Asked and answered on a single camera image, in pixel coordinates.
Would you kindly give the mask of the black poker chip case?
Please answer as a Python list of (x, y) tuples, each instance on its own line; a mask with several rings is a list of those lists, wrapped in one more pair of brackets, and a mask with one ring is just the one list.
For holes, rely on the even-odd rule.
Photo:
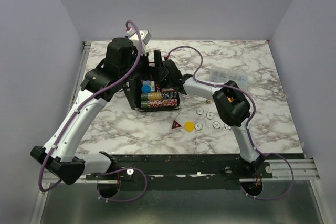
[[(164, 67), (164, 78), (167, 75), (168, 70)], [(131, 109), (139, 110), (140, 112), (157, 112), (179, 109), (180, 90), (162, 88), (161, 82), (129, 79), (123, 85), (123, 91)], [(144, 84), (151, 86), (150, 93), (142, 93), (141, 87)]]

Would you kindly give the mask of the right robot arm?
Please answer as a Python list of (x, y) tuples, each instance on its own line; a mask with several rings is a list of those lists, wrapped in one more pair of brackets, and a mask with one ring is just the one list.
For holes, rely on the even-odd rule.
[(249, 178), (260, 172), (265, 160), (254, 145), (254, 137), (249, 129), (251, 119), (247, 94), (234, 81), (224, 85), (196, 80), (191, 74), (181, 74), (172, 60), (160, 63), (160, 85), (172, 88), (184, 95), (195, 95), (210, 99), (215, 103), (220, 119), (231, 127), (240, 150), (242, 173)]

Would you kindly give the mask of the yellow round dealer chip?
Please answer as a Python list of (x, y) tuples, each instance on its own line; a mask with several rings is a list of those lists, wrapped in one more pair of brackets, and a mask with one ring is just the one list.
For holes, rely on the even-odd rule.
[(184, 123), (184, 129), (188, 132), (191, 132), (194, 130), (194, 123), (193, 122), (190, 122), (190, 121), (187, 121)]

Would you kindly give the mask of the red triangle card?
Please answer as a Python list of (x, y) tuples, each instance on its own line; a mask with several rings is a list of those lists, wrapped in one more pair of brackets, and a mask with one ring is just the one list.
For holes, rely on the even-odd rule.
[(170, 126), (170, 131), (179, 130), (182, 127), (183, 126), (181, 125), (181, 123), (179, 123), (176, 119), (173, 119), (171, 126)]

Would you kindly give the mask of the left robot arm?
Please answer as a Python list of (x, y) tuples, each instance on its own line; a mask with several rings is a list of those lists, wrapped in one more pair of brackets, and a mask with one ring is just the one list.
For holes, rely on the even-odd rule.
[(76, 150), (87, 129), (112, 97), (131, 80), (160, 81), (167, 75), (160, 51), (154, 63), (142, 42), (115, 38), (106, 56), (85, 74), (78, 96), (56, 133), (43, 146), (33, 147), (30, 155), (61, 182), (71, 185), (81, 175), (99, 173), (104, 179), (116, 175), (114, 158), (105, 153), (79, 155)]

